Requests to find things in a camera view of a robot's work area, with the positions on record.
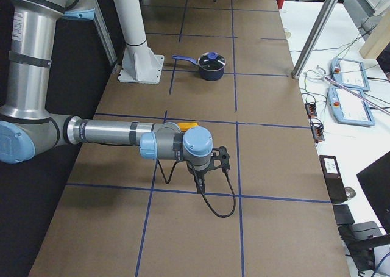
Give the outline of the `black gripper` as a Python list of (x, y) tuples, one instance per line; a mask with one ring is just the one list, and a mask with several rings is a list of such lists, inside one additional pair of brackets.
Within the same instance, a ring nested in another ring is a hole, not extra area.
[(197, 171), (193, 164), (187, 164), (187, 169), (190, 172), (190, 174), (193, 175), (197, 193), (204, 194), (205, 193), (205, 179), (204, 179), (205, 173), (203, 171)]

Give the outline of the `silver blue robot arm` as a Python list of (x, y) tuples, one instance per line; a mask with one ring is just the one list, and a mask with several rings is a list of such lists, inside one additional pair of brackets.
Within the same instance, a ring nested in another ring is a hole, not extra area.
[(137, 146), (146, 159), (186, 162), (197, 192), (212, 169), (208, 129), (176, 123), (84, 120), (46, 110), (57, 20), (92, 20), (96, 0), (10, 0), (14, 6), (7, 99), (1, 107), (1, 161), (17, 164), (66, 143)]

